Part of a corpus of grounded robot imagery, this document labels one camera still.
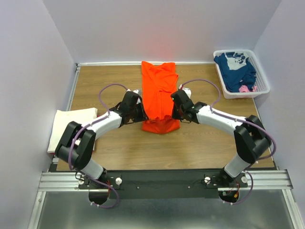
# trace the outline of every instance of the cable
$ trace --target cable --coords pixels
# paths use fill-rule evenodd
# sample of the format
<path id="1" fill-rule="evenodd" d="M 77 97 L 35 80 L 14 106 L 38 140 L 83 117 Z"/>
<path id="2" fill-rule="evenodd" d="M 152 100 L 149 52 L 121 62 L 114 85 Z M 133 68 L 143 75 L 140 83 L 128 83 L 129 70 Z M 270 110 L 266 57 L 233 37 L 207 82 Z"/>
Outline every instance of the cable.
<path id="1" fill-rule="evenodd" d="M 95 121 L 92 122 L 91 124 L 87 124 L 86 126 L 83 126 L 83 127 L 76 133 L 75 137 L 74 137 L 73 140 L 72 140 L 72 144 L 71 144 L 71 147 L 70 147 L 70 150 L 69 150 L 69 155 L 68 155 L 68 165 L 69 165 L 69 169 L 70 169 L 70 170 L 73 170 L 73 169 L 74 169 L 74 168 L 72 167 L 72 152 L 73 152 L 73 149 L 74 149 L 75 142 L 76 142 L 76 140 L 79 138 L 79 136 L 81 135 L 81 133 L 82 133 L 86 128 L 88 128 L 89 126 L 91 126 L 92 124 L 98 123 L 98 122 L 100 122 L 100 121 L 102 121 L 102 120 L 105 120 L 106 118 L 109 117 L 109 115 L 110 115 L 110 110 L 109 110 L 109 108 L 107 107 L 107 105 L 101 100 L 101 93 L 102 93 L 106 88 L 108 88 L 108 87 L 110 87 L 110 86 L 114 86 L 114 85 L 121 86 L 121 87 L 125 88 L 125 90 L 128 90 L 127 87 L 125 87 L 123 84 L 120 84 L 120 83 L 112 83 L 112 84 L 110 84 L 110 85 L 108 85 L 108 86 L 106 86 L 106 87 L 104 87 L 104 88 L 102 88 L 102 89 L 100 90 L 100 92 L 99 92 L 99 100 L 100 100 L 100 103 L 106 108 L 108 115 L 103 116 L 103 117 L 101 117 L 100 119 L 95 120 Z"/>
<path id="2" fill-rule="evenodd" d="M 119 196 L 119 193 L 114 189 L 114 187 L 112 187 L 112 186 L 109 185 L 109 184 L 100 182 L 99 180 L 96 180 L 96 179 L 90 177 L 89 175 L 87 175 L 87 174 L 85 174 L 85 173 L 83 173 L 83 172 L 81 172 L 81 171 L 78 171 L 78 172 L 81 173 L 81 174 L 83 174 L 83 175 L 85 175 L 86 177 L 88 177 L 88 178 L 89 178 L 90 180 L 92 180 L 93 182 L 98 183 L 98 184 L 100 184 L 100 185 L 103 185 L 103 186 L 107 187 L 108 190 L 109 190 L 109 189 L 112 190 L 112 191 L 115 193 L 115 195 L 116 195 L 116 201 L 115 201 L 115 203 L 112 204 L 112 205 L 110 205 L 110 206 L 103 206 L 103 205 L 96 204 L 96 203 L 94 203 L 94 202 L 92 202 L 91 205 L 95 205 L 95 206 L 97 206 L 98 208 L 113 208 L 113 207 L 115 207 L 115 206 L 117 206 L 117 205 L 119 204 L 119 202 L 120 202 L 120 196 Z"/>
<path id="3" fill-rule="evenodd" d="M 73 152 L 73 149 L 74 149 L 74 146 L 75 146 L 75 142 L 76 142 L 76 140 L 79 138 L 80 134 L 81 134 L 86 128 L 88 128 L 89 126 L 91 126 L 91 125 L 93 125 L 93 124 L 95 124 L 95 123 L 98 123 L 98 122 L 100 122 L 100 121 L 102 121 L 102 120 L 105 120 L 106 118 L 109 117 L 109 115 L 110 115 L 110 110 L 109 110 L 109 108 L 107 107 L 107 105 L 101 100 L 101 93 L 102 93 L 106 88 L 108 88 L 108 87 L 110 87 L 110 86 L 114 86 L 114 85 L 121 86 L 121 87 L 125 88 L 126 91 L 128 90 L 127 87 L 125 87 L 123 84 L 120 84 L 120 83 L 112 83 L 112 84 L 110 84 L 110 85 L 108 85 L 108 86 L 106 86 L 106 87 L 104 87 L 104 88 L 102 88 L 102 89 L 100 90 L 100 92 L 99 92 L 99 100 L 100 100 L 100 103 L 106 108 L 107 114 L 108 114 L 108 115 L 105 115 L 105 116 L 103 116 L 103 117 L 101 117 L 101 118 L 99 118 L 99 119 L 93 121 L 92 123 L 83 126 L 83 127 L 76 133 L 75 137 L 74 137 L 73 140 L 72 140 L 71 147 L 70 147 L 69 154 L 68 154 L 68 165 L 69 165 L 69 169 L 70 169 L 70 170 L 73 170 L 73 169 L 74 169 L 74 168 L 72 167 L 72 152 Z M 120 201 L 119 194 L 118 194 L 118 192 L 117 192 L 113 187 L 111 187 L 110 185 L 105 184 L 105 183 L 103 183 L 103 182 L 100 182 L 99 180 L 96 180 L 96 179 L 94 179 L 94 178 L 88 176 L 87 174 L 84 174 L 84 173 L 81 172 L 81 171 L 79 171 L 79 172 L 82 173 L 83 175 L 86 175 L 90 180 L 92 180 L 92 181 L 94 181 L 94 182 L 96 182 L 96 183 L 98 183 L 98 184 L 100 184 L 100 185 L 106 186 L 107 188 L 109 188 L 110 190 L 112 190 L 112 191 L 115 193 L 115 195 L 116 195 L 116 202 L 115 202 L 113 205 L 111 205 L 111 206 L 102 206 L 102 205 L 98 205 L 98 204 L 95 204 L 95 203 L 91 203 L 91 204 L 96 205 L 97 207 L 100 207 L 100 208 L 113 208 L 113 207 L 115 207 L 115 206 L 119 203 L 119 201 Z"/>
<path id="4" fill-rule="evenodd" d="M 218 98 L 217 98 L 217 100 L 216 100 L 215 102 L 213 102 L 213 103 L 211 104 L 211 106 L 210 106 L 210 110 L 211 110 L 212 113 L 215 113 L 215 114 L 217 114 L 217 115 L 219 115 L 219 116 L 221 116 L 221 117 L 228 118 L 228 119 L 233 120 L 233 121 L 236 121 L 236 122 L 241 122 L 241 123 L 245 123 L 245 124 L 251 125 L 251 126 L 253 126 L 253 127 L 257 128 L 257 129 L 259 129 L 260 131 L 262 131 L 265 135 L 267 135 L 267 136 L 270 138 L 271 142 L 273 143 L 273 150 L 271 151 L 271 153 L 270 153 L 269 155 L 267 155 L 267 156 L 262 156 L 262 157 L 260 157 L 258 160 L 263 160 L 263 159 L 272 157 L 273 154 L 275 154 L 275 152 L 276 152 L 276 143 L 275 143 L 275 139 L 274 139 L 265 129 L 263 129 L 263 128 L 261 128 L 260 126 L 254 124 L 254 123 L 251 123 L 251 122 L 249 122 L 249 121 L 242 120 L 242 119 L 235 119 L 235 118 L 232 118 L 232 117 L 227 116 L 227 115 L 225 115 L 225 114 L 221 114 L 221 113 L 219 113 L 219 112 L 213 110 L 213 106 L 214 106 L 217 102 L 219 102 L 219 100 L 220 100 L 220 98 L 221 98 L 220 90 L 219 90 L 219 88 L 218 88 L 213 82 L 211 82 L 211 81 L 209 81 L 209 80 L 205 80 L 205 79 L 194 79 L 194 80 L 189 80 L 189 81 L 183 83 L 183 84 L 182 84 L 182 88 L 183 88 L 184 85 L 186 85 L 187 83 L 190 83 L 190 82 L 193 82 L 193 81 L 204 81 L 204 82 L 207 82 L 207 83 L 213 85 L 213 86 L 217 89 L 217 91 L 218 91 Z"/>
<path id="5" fill-rule="evenodd" d="M 268 134 L 268 132 L 267 132 L 265 129 L 263 129 L 263 128 L 261 128 L 260 126 L 254 124 L 254 123 L 251 123 L 251 122 L 249 122 L 249 121 L 242 120 L 242 119 L 235 119 L 235 118 L 232 118 L 232 117 L 227 116 L 227 115 L 225 115 L 225 114 L 221 114 L 221 113 L 219 113 L 219 112 L 213 110 L 213 106 L 214 106 L 217 102 L 219 102 L 219 100 L 220 100 L 220 98 L 221 98 L 220 90 L 219 90 L 219 88 L 218 88 L 213 82 L 211 82 L 211 81 L 209 81 L 209 80 L 205 80 L 205 79 L 194 79 L 194 80 L 189 80 L 189 81 L 187 81 L 187 82 L 185 82 L 185 83 L 182 84 L 181 89 L 182 89 L 182 88 L 184 87 L 184 85 L 186 85 L 187 83 L 194 82 L 194 81 L 204 81 L 204 82 L 207 82 L 207 83 L 213 85 L 214 88 L 217 89 L 217 91 L 218 91 L 218 98 L 216 99 L 216 101 L 214 101 L 214 102 L 210 105 L 210 110 L 211 110 L 212 113 L 215 113 L 215 114 L 217 114 L 217 115 L 219 115 L 219 116 L 221 116 L 221 117 L 228 118 L 228 119 L 233 120 L 233 121 L 236 121 L 236 122 L 238 121 L 238 122 L 241 122 L 241 123 L 245 123 L 245 124 L 251 125 L 251 126 L 253 126 L 253 127 L 255 127 L 255 128 L 259 129 L 259 130 L 261 130 L 265 135 L 267 135 L 267 136 L 270 138 L 271 142 L 273 143 L 273 150 L 271 151 L 271 153 L 270 153 L 269 155 L 260 157 L 258 160 L 263 160 L 263 159 L 272 157 L 273 154 L 275 154 L 275 151 L 276 151 L 276 143 L 275 143 L 275 140 L 274 140 L 274 138 L 273 138 L 270 134 Z M 247 174 L 249 174 L 249 176 L 250 176 L 250 178 L 251 178 L 251 187 L 250 187 L 250 190 L 249 190 L 248 194 L 247 194 L 242 200 L 240 200 L 240 201 L 237 201 L 237 202 L 235 202 L 235 203 L 230 203 L 230 202 L 227 202 L 227 203 L 229 203 L 229 204 L 231 204 L 231 205 L 236 205 L 236 204 L 240 204 L 240 203 L 244 202 L 246 199 L 249 198 L 249 196 L 250 196 L 250 194 L 251 194 L 251 192 L 252 192 L 252 190 L 253 190 L 253 177 L 252 177 L 252 175 L 251 175 L 248 171 L 245 171 L 245 172 L 246 172 Z"/>
<path id="6" fill-rule="evenodd" d="M 254 182 L 253 182 L 253 177 L 252 177 L 251 173 L 249 173 L 248 171 L 245 171 L 245 173 L 247 173 L 250 176 L 250 179 L 251 179 L 251 186 L 250 186 L 249 192 L 247 193 L 247 195 L 242 200 L 239 200 L 235 203 L 230 203 L 230 202 L 225 201 L 226 203 L 229 203 L 230 205 L 237 205 L 237 204 L 243 203 L 246 199 L 249 198 L 249 196 L 250 196 L 250 194 L 252 193 L 252 190 L 253 190 L 253 183 Z"/>

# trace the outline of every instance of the white wall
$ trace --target white wall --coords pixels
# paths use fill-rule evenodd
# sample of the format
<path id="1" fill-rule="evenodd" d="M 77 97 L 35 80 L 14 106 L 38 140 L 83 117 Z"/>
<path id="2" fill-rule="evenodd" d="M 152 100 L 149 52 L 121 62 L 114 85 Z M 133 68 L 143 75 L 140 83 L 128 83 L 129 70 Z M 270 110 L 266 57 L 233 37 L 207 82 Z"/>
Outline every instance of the white wall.
<path id="1" fill-rule="evenodd" d="M 254 48 L 281 0 L 43 0 L 76 62 L 212 61 Z"/>
<path id="2" fill-rule="evenodd" d="M 0 227 L 27 228 L 75 64 L 41 0 L 1 1 Z"/>
<path id="3" fill-rule="evenodd" d="M 288 169 L 293 193 L 305 219 L 305 1 L 283 0 L 255 53 L 271 85 L 256 99 L 265 127 L 275 137 L 275 162 Z"/>

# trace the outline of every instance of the blue clothing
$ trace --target blue clothing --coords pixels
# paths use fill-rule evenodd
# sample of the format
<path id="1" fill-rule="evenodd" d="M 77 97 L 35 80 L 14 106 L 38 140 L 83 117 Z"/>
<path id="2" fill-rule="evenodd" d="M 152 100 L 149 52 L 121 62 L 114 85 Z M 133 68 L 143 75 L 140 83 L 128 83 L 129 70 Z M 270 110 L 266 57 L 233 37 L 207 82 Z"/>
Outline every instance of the blue clothing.
<path id="1" fill-rule="evenodd" d="M 228 64 L 228 59 L 232 62 L 232 58 L 235 58 L 236 70 L 230 70 L 232 65 Z M 254 86 L 256 80 L 256 71 L 252 64 L 245 58 L 243 53 L 227 52 L 222 53 L 220 56 L 215 56 L 214 61 L 219 65 L 221 75 L 224 80 L 225 87 L 230 92 L 239 92 L 239 88 L 242 85 L 246 85 L 250 91 Z"/>

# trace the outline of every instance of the gray floor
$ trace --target gray floor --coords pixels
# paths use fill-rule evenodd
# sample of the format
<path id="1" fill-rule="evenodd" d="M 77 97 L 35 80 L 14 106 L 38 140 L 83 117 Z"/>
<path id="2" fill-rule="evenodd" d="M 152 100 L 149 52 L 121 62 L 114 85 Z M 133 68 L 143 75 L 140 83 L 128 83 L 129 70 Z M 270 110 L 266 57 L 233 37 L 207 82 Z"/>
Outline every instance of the gray floor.
<path id="1" fill-rule="evenodd" d="M 204 198 L 136 199 L 121 200 L 113 209 L 90 206 L 86 192 L 47 193 L 38 228 L 292 229 L 293 226 L 281 190 L 254 190 L 247 201 L 236 206 Z"/>

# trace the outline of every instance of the pink clothing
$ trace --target pink clothing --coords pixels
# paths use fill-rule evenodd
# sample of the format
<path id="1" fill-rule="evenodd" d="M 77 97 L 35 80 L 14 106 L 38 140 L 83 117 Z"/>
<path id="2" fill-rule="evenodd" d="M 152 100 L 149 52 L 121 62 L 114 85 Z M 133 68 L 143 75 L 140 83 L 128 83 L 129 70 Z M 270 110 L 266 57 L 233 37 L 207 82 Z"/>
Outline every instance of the pink clothing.
<path id="1" fill-rule="evenodd" d="M 250 91 L 246 85 L 243 85 L 239 88 L 239 92 L 256 92 L 256 91 L 257 91 L 257 86 L 253 86 L 252 91 Z"/>

